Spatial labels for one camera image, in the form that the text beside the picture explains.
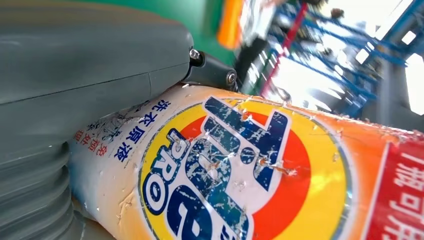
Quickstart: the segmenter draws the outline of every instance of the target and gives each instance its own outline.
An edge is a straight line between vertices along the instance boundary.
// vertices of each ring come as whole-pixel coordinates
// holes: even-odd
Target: green wall
[[[80,0],[131,7],[156,13],[184,24],[194,39],[194,47],[232,65],[234,53],[216,40],[223,0]]]

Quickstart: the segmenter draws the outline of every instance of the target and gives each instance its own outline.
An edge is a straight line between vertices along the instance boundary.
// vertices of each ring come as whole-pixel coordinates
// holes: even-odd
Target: gray plastic housing
[[[113,239],[74,214],[66,141],[189,70],[190,33],[154,14],[0,2],[0,239]]]
[[[117,6],[34,2],[0,3],[0,152],[64,142],[189,70],[193,39],[177,22]]]

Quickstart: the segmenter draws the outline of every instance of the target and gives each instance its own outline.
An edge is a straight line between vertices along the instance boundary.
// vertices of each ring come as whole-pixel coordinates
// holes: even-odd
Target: red circle
[[[249,112],[258,123],[265,125],[268,116]],[[187,125],[181,134],[188,140],[199,136],[206,116]],[[254,239],[273,239],[286,229],[302,208],[311,182],[308,153],[299,137],[289,131],[282,160],[283,167],[296,170],[296,175],[284,174],[269,202],[253,214]]]

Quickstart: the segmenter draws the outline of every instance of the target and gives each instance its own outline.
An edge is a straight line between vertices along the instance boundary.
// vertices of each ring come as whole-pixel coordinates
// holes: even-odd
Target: screw head
[[[200,53],[196,49],[192,48],[190,49],[189,55],[191,59],[199,59]]]
[[[232,71],[230,71],[227,75],[226,75],[226,82],[227,84],[233,84],[236,81],[236,74]]]

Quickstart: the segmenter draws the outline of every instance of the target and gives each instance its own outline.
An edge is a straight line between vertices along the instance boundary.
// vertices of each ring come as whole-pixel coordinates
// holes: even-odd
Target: orange object
[[[117,240],[424,239],[417,131],[176,85],[68,143],[74,196]]]
[[[235,49],[240,42],[241,29],[239,24],[242,14],[243,0],[226,0],[217,40],[227,49]]]

